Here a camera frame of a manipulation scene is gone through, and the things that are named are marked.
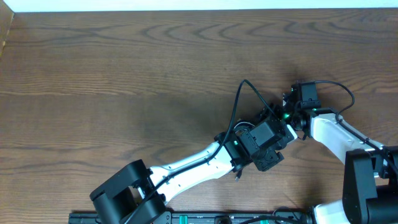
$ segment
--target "white robotic arm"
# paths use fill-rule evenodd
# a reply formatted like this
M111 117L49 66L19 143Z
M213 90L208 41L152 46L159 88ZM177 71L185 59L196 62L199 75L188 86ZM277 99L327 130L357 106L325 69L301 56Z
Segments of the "white robotic arm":
M244 82L266 107L252 121L240 121L233 126ZM284 95L281 107L269 106L253 85L244 80L237 92L227 132L217 135L205 150L149 169L141 160L132 162L91 193L102 223L151 223L165 212L170 200L190 187L231 171L237 172L239 178L243 168L252 162L259 171L267 171L284 159L279 151L297 139L296 131L303 131L305 136L324 144L346 165L342 200L316 206L313 222L391 223L398 220L398 171L394 165L398 163L398 148L388 148L367 138L346 123L340 113L322 108L315 84L325 82L292 85L292 92ZM374 178L378 176L390 179L391 184L384 189L377 188ZM141 201L131 193L131 187L139 191Z

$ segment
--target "wire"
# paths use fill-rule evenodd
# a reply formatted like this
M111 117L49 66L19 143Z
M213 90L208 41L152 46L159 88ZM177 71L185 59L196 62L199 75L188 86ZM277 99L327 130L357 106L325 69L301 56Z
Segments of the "wire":
M99 221L99 220L100 220L100 216L97 215L97 216L95 217L95 223L96 223L96 224L102 224L102 222Z
M300 105L301 102L302 102L301 100L298 100L298 101L294 104L294 112L296 112L296 111L298 110L299 105Z
M315 81L315 83L329 83L329 84L338 85L338 86L342 87L343 89L345 89L345 90L347 91L347 93L351 96L351 103L350 103L348 106L344 107L341 111L337 112L337 114L336 114L336 120L337 120L337 122L340 122L339 119L338 119L339 115L340 115L343 111L345 111L345 110L349 109L350 107L352 107L352 106L354 105L354 103L355 103L355 96L354 96L354 93L351 92L351 91L350 91L347 87L345 87L343 84L338 83L338 82L333 82L333 81L328 81L328 80L318 80L318 81Z
M339 118L339 115L349 109L350 107L352 107L355 103L355 96L353 94L353 92L351 92L347 87L345 87L343 84L338 83L338 82L333 82L333 81L327 81L327 80L317 80L315 81L315 83L329 83L329 84L334 84L334 85L338 85L341 86L343 89L345 89L347 91L347 93L351 96L351 104L349 104L348 106L346 106L345 108L343 108L341 111L337 112L336 114L336 122L338 124L340 124L345 130L347 130L349 133L351 133L353 136L357 137L359 140L361 140L364 144L367 144L368 146L371 146L372 148L374 148L377 151L381 151L381 149L377 146L375 146L373 143L369 142L369 138L368 137L362 137L360 134L358 134L357 132L355 132L354 130L352 130L351 128L347 127L344 123L343 120ZM396 176L398 176L398 168L397 166L388 158L388 156L385 153L380 153L381 157L383 157L383 159L385 161L387 161L387 163L389 164L390 168L396 173Z
M155 187L154 189L149 192L147 195L145 195L144 199L142 199L141 203L137 206L137 208L133 211L133 213L129 216L129 218L124 222L125 224L128 223L130 221L130 219L137 213L137 211L139 211L143 204L145 204L155 193L156 191L165 183L167 183L171 178L182 174L183 172L186 172L190 169L196 168L198 166L201 166L203 164L209 163L209 161L211 161L212 159L214 159L214 157L217 156L217 153L221 150L221 148L224 146L224 144L226 143L226 141L228 140L229 134L233 129L233 124L234 124L234 120L235 120L235 114L236 114L236 108L238 106L238 100L239 100L239 95L241 93L241 89L244 83L247 83L252 89L253 91L256 93L256 95L260 98L260 100L265 104L266 107L268 107L268 109L272 112L272 114L277 117L274 113L274 111L270 108L270 106L267 104L267 102L263 99L263 97L261 96L261 94L257 91L256 87L254 87L254 85L252 83L250 83L248 80L242 80L241 84L239 85L239 88L236 92L236 96L235 96L235 102L234 102L234 107L232 109L232 115L231 115L231 119L229 121L229 125L228 125L228 130L225 134L225 137L223 139L223 141L221 142L221 144L217 147L216 151L207 159L204 159L203 161L184 167L183 169L180 169L176 172L174 172L173 174L170 174L169 176L165 177L162 181L160 181Z
M272 215L276 217L276 211L278 211L278 210L280 210L280 209L282 209L282 208L283 208L283 209L287 209L288 211L290 211L290 212L293 214L294 218L295 218L297 221L299 221L299 218L296 216L296 214L293 212L293 210L292 210L291 208L289 208L289 207L286 207L286 206L281 206L281 207L275 209L275 211L272 212Z
M255 223L255 222L263 221L263 220L273 220L273 221L281 221L281 222L287 222L287 223L293 223L293 224L301 224L299 221L293 220L291 218L275 217L275 216L270 216L270 215L261 215L257 218L252 218L245 222L241 222L240 224Z
M236 127L238 127L238 126L241 125L241 124L248 124L248 125L254 127L254 124L252 124L252 123L250 123L250 122L241 121L241 122L239 122L238 124L236 124L235 127L234 127L233 129L235 129Z

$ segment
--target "wood grain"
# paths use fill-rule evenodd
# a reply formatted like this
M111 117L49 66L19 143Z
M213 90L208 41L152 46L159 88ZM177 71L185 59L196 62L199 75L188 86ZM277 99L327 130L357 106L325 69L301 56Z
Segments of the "wood grain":
M0 59L0 222L65 223L128 162L201 151L227 128L246 78L278 103L296 80L356 95L345 118L398 144L398 12L364 10L36 13L15 16ZM319 86L325 106L349 103ZM261 103L245 88L238 115ZM342 163L311 139L200 184L174 210L259 211L341 197Z

